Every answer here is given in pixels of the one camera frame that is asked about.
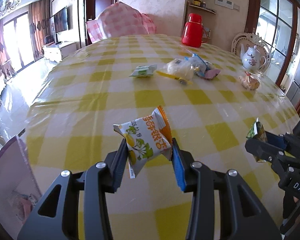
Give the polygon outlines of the red thermos jug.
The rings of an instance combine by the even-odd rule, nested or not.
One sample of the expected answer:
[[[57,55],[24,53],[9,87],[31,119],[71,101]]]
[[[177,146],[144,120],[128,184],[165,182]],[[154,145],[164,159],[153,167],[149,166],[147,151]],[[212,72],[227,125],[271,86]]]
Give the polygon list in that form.
[[[198,14],[190,13],[185,23],[181,42],[183,45],[199,48],[202,44],[209,42],[210,30],[202,24],[202,17]]]

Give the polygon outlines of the green white small packet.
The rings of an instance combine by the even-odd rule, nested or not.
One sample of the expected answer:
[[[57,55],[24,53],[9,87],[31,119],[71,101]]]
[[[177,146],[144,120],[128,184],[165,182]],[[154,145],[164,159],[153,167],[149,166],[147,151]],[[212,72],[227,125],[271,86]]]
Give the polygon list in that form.
[[[147,65],[147,66],[137,66],[130,77],[151,77],[153,76],[154,71],[157,69],[156,64]]]

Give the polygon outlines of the white floral teapot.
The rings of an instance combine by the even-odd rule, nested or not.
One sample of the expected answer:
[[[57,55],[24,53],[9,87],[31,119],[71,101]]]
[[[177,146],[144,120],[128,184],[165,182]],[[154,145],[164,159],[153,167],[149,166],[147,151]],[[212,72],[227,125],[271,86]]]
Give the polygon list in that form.
[[[243,67],[250,71],[257,71],[264,67],[267,63],[267,59],[258,50],[258,46],[252,47],[241,44],[240,58],[242,60]]]

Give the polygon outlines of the white ornate chair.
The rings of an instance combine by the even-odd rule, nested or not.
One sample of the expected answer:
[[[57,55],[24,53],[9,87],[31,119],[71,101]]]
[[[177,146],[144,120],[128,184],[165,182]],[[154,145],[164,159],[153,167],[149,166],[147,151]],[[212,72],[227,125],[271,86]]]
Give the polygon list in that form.
[[[232,41],[231,52],[241,59],[243,67],[250,72],[264,73],[270,65],[270,48],[258,34],[237,34]]]

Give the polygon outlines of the sandwich cake clear package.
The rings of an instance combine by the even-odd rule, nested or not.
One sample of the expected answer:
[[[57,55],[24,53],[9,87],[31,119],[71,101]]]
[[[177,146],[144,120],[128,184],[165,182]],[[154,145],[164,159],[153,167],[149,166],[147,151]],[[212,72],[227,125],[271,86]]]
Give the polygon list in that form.
[[[259,80],[250,72],[244,72],[239,76],[239,81],[246,90],[257,90],[260,86]]]

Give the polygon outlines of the pink checkered covered chair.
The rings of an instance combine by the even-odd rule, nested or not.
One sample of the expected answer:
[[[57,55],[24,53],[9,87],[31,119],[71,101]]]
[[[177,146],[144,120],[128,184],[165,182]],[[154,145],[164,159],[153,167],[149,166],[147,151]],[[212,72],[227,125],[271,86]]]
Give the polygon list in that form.
[[[156,33],[151,18],[122,2],[116,2],[102,11],[95,20],[86,23],[92,43],[108,38]]]

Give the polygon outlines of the white tv cabinet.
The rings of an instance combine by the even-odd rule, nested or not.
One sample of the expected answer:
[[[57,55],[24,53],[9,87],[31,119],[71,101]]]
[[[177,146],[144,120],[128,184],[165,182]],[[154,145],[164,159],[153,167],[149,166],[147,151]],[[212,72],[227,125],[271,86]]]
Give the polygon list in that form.
[[[77,50],[76,42],[61,42],[43,46],[44,57],[47,60],[60,63],[64,58]]]

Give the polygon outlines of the orange white korean snack bag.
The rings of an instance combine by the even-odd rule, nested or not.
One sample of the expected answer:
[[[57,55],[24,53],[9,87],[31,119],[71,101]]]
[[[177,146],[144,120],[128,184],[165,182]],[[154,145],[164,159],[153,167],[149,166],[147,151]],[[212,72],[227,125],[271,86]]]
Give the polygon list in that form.
[[[148,161],[161,154],[171,160],[172,133],[162,106],[155,108],[151,115],[114,124],[113,129],[126,140],[131,179],[140,173]]]

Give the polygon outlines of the green peas snack bag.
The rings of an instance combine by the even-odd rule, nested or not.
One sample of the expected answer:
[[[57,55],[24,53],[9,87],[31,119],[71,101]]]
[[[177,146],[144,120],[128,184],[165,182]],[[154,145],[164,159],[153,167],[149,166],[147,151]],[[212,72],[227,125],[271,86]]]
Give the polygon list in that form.
[[[264,163],[266,159],[262,157],[263,143],[268,142],[266,132],[259,118],[256,118],[252,127],[246,136],[245,149],[248,153],[252,154],[257,163]]]

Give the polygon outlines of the white bun clear bag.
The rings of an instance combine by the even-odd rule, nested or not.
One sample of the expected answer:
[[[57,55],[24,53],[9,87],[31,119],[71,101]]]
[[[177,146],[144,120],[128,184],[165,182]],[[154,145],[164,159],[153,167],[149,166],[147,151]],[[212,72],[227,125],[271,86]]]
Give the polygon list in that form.
[[[157,69],[156,72],[163,77],[168,77],[187,85],[188,83],[191,83],[191,80],[198,70],[199,67],[188,60],[173,59],[160,69]]]

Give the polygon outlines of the yellow checkered tablecloth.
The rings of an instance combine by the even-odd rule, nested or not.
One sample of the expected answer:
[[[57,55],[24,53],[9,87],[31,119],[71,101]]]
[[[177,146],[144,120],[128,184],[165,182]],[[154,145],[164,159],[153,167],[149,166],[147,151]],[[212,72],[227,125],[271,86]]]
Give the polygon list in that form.
[[[107,195],[115,239],[184,239],[192,196],[177,185],[160,151],[170,129],[182,150],[210,169],[235,169],[275,223],[283,195],[268,163],[245,150],[256,120],[274,134],[290,132],[298,115],[266,76],[244,88],[239,57],[204,44],[187,48],[177,37],[124,36],[66,57],[44,81],[27,117],[26,143],[35,178],[46,191],[63,170],[85,171],[128,142],[136,165]]]

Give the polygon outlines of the blue clear seed bag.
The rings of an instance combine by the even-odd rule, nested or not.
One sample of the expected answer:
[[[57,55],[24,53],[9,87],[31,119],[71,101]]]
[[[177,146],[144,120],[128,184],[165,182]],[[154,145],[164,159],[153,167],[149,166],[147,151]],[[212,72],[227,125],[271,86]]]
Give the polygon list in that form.
[[[208,61],[204,61],[198,54],[192,54],[191,57],[184,57],[186,61],[189,61],[194,68],[194,73],[203,78],[206,70],[214,69],[213,64]]]

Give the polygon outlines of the crystal chandelier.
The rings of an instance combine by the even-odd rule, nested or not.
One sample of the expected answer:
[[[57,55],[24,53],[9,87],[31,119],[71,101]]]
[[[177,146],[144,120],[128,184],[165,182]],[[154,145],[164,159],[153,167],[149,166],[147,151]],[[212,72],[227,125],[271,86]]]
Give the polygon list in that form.
[[[19,6],[21,0],[4,0],[0,3],[0,17],[13,11]]]

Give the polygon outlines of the pink snack packet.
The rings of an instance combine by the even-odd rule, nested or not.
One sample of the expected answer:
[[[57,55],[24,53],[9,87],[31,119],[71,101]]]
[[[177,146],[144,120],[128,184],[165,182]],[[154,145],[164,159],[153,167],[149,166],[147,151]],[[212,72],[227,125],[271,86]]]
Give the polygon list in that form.
[[[212,79],[214,79],[220,72],[221,72],[220,69],[210,69],[210,70],[206,70],[206,71],[204,72],[203,79],[206,79],[206,80],[212,80]]]

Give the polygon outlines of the wall mounted television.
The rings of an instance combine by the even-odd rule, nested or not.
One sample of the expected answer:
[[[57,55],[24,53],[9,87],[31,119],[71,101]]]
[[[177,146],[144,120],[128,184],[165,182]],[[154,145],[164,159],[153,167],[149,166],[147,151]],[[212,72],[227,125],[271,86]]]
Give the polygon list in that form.
[[[68,26],[68,8],[64,7],[50,18],[51,34],[56,34],[69,30]]]

